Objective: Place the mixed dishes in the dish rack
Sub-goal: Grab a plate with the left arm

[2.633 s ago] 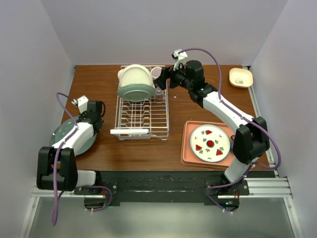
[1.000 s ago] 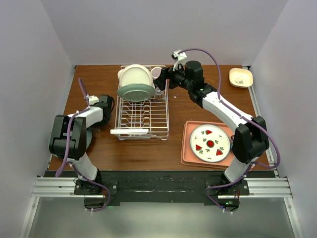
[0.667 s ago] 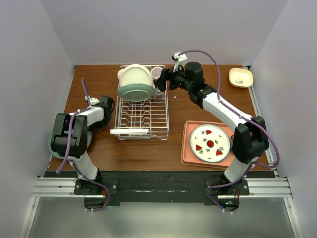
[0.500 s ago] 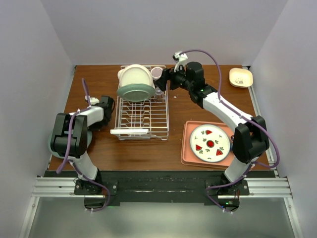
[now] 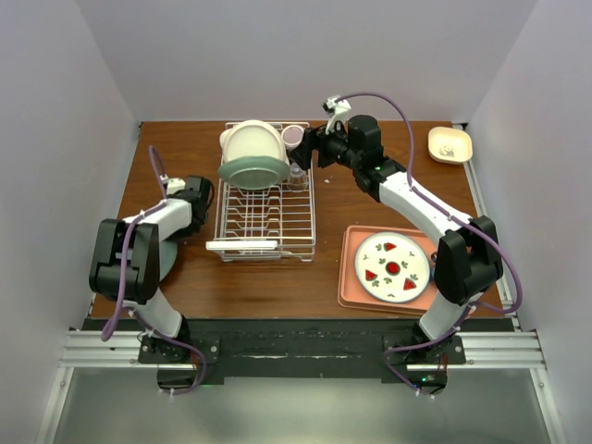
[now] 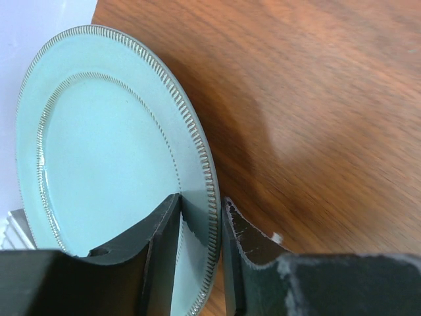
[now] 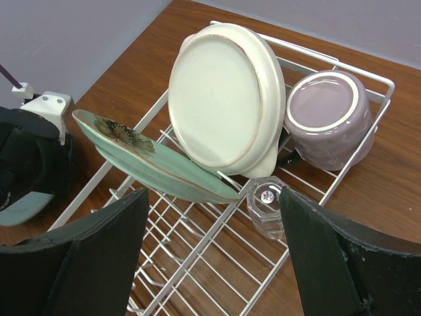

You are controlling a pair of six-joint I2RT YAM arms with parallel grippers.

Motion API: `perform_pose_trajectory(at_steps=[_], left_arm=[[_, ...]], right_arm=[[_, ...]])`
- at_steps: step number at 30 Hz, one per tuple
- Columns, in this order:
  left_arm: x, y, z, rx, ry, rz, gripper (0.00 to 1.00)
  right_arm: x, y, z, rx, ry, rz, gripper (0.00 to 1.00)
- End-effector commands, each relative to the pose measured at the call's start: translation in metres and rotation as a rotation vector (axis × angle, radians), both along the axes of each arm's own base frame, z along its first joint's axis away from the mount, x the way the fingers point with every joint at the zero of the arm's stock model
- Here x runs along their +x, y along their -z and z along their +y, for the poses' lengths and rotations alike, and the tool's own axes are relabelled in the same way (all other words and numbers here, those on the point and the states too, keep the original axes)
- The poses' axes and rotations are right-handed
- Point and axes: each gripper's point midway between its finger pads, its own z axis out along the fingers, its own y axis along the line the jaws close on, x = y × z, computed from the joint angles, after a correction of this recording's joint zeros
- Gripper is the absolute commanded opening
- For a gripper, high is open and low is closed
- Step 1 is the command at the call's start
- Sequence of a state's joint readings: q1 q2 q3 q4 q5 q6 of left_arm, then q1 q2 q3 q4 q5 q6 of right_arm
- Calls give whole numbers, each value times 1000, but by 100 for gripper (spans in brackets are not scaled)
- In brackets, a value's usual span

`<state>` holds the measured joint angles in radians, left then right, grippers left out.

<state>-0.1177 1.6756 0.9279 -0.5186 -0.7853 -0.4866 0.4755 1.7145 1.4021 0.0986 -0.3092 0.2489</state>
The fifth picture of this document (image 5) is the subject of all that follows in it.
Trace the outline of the plain teal green plate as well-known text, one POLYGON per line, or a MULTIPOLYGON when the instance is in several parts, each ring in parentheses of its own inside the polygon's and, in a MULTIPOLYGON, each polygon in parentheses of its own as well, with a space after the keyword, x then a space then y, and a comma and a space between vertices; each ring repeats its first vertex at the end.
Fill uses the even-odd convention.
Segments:
POLYGON ((159 281, 163 282, 171 272, 178 256, 179 245, 176 240, 163 240, 159 243, 159 281))

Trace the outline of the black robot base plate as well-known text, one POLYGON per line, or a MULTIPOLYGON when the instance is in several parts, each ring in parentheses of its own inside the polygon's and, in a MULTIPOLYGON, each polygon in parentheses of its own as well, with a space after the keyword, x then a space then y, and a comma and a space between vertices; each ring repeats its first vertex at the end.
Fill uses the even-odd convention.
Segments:
POLYGON ((464 364, 462 339, 409 350, 414 322, 403 319, 192 319, 181 341, 202 352, 205 383, 230 377, 370 378, 442 387, 445 367, 464 364))

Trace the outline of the white wire dish rack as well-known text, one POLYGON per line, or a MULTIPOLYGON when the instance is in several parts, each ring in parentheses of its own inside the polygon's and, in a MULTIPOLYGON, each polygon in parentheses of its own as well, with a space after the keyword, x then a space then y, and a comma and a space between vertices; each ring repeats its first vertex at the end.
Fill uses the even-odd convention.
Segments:
MULTIPOLYGON (((279 134, 288 125, 307 129, 307 122, 264 121, 279 134)), ((219 178, 214 237, 206 249, 225 262, 298 258, 315 255, 315 185, 306 170, 308 189, 291 191, 287 179, 268 189, 246 191, 219 178)))

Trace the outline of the cream plate with blue swirl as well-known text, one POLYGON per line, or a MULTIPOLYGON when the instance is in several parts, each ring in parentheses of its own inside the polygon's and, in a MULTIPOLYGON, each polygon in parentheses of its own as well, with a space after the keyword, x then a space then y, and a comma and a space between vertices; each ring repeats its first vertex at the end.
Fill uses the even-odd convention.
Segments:
POLYGON ((249 156, 288 161, 279 132, 261 120, 246 120, 225 129, 219 136, 219 143, 224 163, 249 156))

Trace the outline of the floral plate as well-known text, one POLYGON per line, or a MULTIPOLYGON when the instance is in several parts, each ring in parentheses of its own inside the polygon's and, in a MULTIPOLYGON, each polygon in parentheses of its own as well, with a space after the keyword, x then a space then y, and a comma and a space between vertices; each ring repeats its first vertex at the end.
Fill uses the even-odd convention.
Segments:
POLYGON ((218 176, 227 184, 246 191, 268 189, 290 175, 290 166, 271 156, 244 156, 223 163, 218 176))

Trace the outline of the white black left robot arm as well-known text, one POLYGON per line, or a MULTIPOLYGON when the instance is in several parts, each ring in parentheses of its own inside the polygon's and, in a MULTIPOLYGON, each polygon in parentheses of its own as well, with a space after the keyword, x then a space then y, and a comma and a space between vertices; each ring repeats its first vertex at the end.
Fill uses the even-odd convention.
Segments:
POLYGON ((101 340, 110 340, 122 311, 129 310, 149 332, 161 337, 158 350, 171 363, 190 356, 191 340, 182 334, 184 316, 160 289, 160 248, 166 241, 198 233, 214 197, 210 179, 189 176, 178 187, 168 185, 156 205, 135 216, 107 218, 99 224, 89 285, 115 303, 101 340))

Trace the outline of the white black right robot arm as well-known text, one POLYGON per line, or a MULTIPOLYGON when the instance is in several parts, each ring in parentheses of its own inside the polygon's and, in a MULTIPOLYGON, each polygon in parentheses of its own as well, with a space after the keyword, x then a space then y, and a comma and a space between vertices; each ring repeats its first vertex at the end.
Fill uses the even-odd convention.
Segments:
POLYGON ((404 216, 436 245, 436 299, 413 326, 410 344, 391 349, 435 362, 482 294, 503 275, 495 224, 455 210, 413 181, 409 168, 385 155, 374 117, 355 116, 334 129, 305 129, 288 157, 307 170, 314 155, 320 167, 349 168, 361 191, 404 216))

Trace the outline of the small clear glass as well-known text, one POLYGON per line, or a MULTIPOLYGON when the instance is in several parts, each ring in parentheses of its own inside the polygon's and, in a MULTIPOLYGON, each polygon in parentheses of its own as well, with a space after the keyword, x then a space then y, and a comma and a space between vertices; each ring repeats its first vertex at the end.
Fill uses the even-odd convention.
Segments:
POLYGON ((287 187, 291 191, 306 191, 308 189, 308 174, 306 170, 293 164, 290 166, 290 175, 287 179, 287 187))

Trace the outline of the purple translucent measuring cup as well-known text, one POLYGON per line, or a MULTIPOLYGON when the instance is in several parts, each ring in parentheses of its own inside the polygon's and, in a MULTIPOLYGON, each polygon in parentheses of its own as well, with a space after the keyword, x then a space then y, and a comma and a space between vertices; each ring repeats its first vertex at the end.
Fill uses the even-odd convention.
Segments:
POLYGON ((288 151, 297 148, 304 136, 304 127, 300 125, 288 125, 280 133, 281 139, 288 151))

